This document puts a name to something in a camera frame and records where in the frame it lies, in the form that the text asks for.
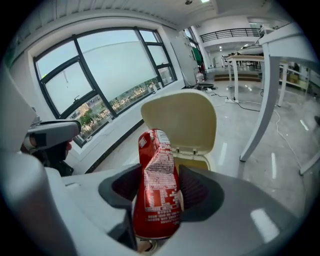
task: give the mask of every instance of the balcony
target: balcony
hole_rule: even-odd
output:
[[[234,38],[234,37],[259,37],[258,28],[232,28],[225,29],[216,32],[206,33],[200,35],[202,42],[206,43],[208,41]]]

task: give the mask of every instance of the white wall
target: white wall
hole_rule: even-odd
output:
[[[141,28],[158,30],[171,59],[177,76],[177,81],[161,89],[156,93],[157,96],[166,92],[180,90],[185,86],[178,60],[170,43],[174,37],[179,36],[176,30],[168,27],[162,27],[160,24],[155,22],[137,18],[101,18],[91,21],[77,22],[76,24],[70,24],[57,29],[55,33],[48,34],[33,43],[24,51],[23,54],[19,56],[10,69],[10,73],[18,89],[21,91],[27,103],[36,108],[37,114],[43,121],[53,120],[55,118],[45,101],[37,81],[33,57],[46,50],[48,47],[70,37],[72,34],[78,34],[97,28],[122,26],[138,26]],[[118,116],[112,123],[106,125],[93,137],[91,141],[86,143],[83,148],[80,148],[75,142],[72,142],[72,150],[68,154],[66,163],[74,168],[74,174],[85,173],[112,144],[119,140],[121,136],[123,136],[130,128],[142,119],[140,110],[141,106],[143,102],[149,100],[150,97],[135,104],[129,110]]]
[[[211,32],[229,29],[243,29],[250,28],[249,21],[246,15],[227,16],[221,18],[214,18],[203,22],[200,27],[197,27],[199,36]]]

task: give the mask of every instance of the floor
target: floor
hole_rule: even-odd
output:
[[[228,81],[214,82],[215,93],[232,98],[234,88]],[[244,108],[259,110],[263,97],[260,82],[239,81],[239,101]],[[320,127],[314,116],[320,113],[320,103],[311,95],[299,89],[287,87],[282,107],[275,107],[266,132],[259,145],[246,162],[240,162],[239,156],[244,149],[259,112],[240,108],[235,103],[225,103],[224,97],[210,96],[215,106],[217,130],[215,144],[210,153],[218,173],[250,181],[278,200],[295,216],[304,215],[309,209],[319,188],[319,168],[314,167],[305,176],[299,175],[299,165],[308,162],[320,150]],[[147,130],[141,125],[122,144],[120,144],[95,170],[107,170],[120,165],[139,162],[138,138]]]

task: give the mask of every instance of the beige lid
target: beige lid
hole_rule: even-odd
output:
[[[204,155],[215,144],[217,118],[214,106],[204,92],[182,89],[144,103],[141,114],[149,129],[160,129],[172,148]]]

